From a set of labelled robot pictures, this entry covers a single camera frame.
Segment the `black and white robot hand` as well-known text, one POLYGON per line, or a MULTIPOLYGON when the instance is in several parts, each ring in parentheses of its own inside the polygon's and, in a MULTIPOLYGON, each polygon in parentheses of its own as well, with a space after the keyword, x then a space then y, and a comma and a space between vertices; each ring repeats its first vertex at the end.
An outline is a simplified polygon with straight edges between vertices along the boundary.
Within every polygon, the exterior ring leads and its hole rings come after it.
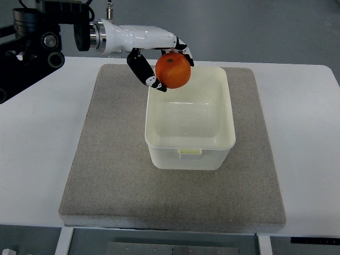
POLYGON ((102 54, 128 52, 127 64, 146 86, 167 91, 140 53, 142 49, 158 49, 162 54, 180 53, 194 66, 192 54, 181 39, 162 28, 144 25, 115 25, 100 19, 90 23, 90 46, 102 54))

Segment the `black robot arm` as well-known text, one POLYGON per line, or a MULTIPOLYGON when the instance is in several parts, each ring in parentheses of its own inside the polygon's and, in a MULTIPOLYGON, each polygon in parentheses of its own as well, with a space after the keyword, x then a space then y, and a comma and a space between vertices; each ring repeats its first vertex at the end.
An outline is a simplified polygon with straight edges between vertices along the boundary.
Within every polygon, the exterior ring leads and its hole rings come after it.
POLYGON ((90 22, 94 12, 90 1, 36 1, 35 8, 23 5, 13 9, 13 24, 1 28, 1 37, 14 35, 1 43, 1 103, 60 69, 61 24, 71 24, 79 51, 90 48, 90 22))

